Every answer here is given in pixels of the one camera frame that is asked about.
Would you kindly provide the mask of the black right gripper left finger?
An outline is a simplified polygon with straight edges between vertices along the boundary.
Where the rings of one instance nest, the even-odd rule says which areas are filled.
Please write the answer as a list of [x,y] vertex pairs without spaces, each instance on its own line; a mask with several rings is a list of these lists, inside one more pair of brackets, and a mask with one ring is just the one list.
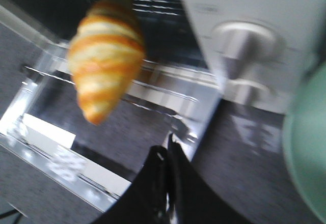
[[128,189],[92,223],[168,223],[166,176],[166,148],[152,146]]

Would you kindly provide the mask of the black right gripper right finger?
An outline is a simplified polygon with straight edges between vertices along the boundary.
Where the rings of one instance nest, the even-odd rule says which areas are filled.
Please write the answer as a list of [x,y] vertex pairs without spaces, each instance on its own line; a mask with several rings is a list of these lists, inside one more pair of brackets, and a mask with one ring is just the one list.
[[223,201],[196,172],[181,145],[167,142],[169,197],[175,223],[250,223]]

